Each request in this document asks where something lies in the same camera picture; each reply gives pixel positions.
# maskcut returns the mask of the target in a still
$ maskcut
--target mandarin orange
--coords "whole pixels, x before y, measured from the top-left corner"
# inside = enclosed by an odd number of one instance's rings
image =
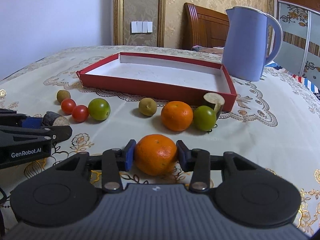
[[[183,131],[187,129],[192,123],[192,119],[192,109],[184,102],[169,102],[161,111],[162,123],[172,131]]]
[[[150,134],[143,137],[134,149],[135,165],[150,176],[170,172],[177,161],[175,143],[161,134]]]

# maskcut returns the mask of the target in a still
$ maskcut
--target wooden log piece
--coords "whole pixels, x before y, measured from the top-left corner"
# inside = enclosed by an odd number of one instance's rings
[[[223,106],[225,104],[225,100],[223,96],[217,94],[217,93],[206,93],[204,96],[204,103],[206,106],[211,107],[217,114],[217,120],[220,116],[220,113],[223,109]]]
[[[70,125],[69,120],[55,112],[48,111],[42,118],[43,126],[64,126]]]

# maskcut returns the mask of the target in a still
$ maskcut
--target green tomato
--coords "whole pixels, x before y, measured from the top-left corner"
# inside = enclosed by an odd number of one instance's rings
[[[217,115],[211,107],[199,106],[193,112],[193,123],[201,131],[210,131],[215,126],[216,121]]]
[[[97,121],[106,120],[111,111],[109,103],[103,98],[92,100],[88,105],[88,110],[90,116]]]

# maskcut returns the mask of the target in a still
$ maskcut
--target tablecloth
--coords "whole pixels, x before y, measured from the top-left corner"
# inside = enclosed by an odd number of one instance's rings
[[[130,139],[139,141],[148,134],[160,133],[173,141],[181,139],[188,148],[202,148],[212,155],[234,151],[265,167],[270,172],[292,182],[300,191],[301,207],[295,225],[312,235],[319,229],[320,218],[320,101],[291,76],[274,68],[265,68],[259,82],[232,78],[237,98],[231,113],[223,113],[218,127],[202,133],[193,126],[176,133],[167,130],[160,121],[164,100],[156,100],[157,113],[143,118],[137,111],[142,96],[82,87],[76,71],[106,56],[120,51],[138,51],[191,57],[220,62],[221,57],[208,53],[177,49],[101,46],[67,49],[33,63],[0,82],[0,108],[15,109],[31,116],[43,116],[46,111],[61,113],[56,103],[60,89],[69,90],[77,104],[88,105],[97,97],[111,106],[110,117],[101,123],[89,118],[84,123],[70,119],[73,135],[56,145],[52,156],[32,163],[0,170],[0,187],[7,195],[22,181],[47,169],[67,157],[88,151],[101,154],[106,149],[124,147]],[[150,177],[137,168],[121,173],[127,183],[185,183],[192,173],[179,165],[168,175]],[[93,171],[91,182],[101,186],[101,172]],[[211,187],[221,183],[221,174],[211,172]],[[10,198],[1,208],[7,230],[17,222],[10,208]]]

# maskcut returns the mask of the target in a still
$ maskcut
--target red cherry tomato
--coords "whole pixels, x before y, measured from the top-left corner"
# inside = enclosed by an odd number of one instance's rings
[[[66,114],[72,114],[72,111],[76,106],[76,102],[71,98],[66,98],[61,102],[61,109]]]
[[[76,122],[84,122],[89,116],[89,110],[84,105],[76,106],[72,111],[72,117]]]

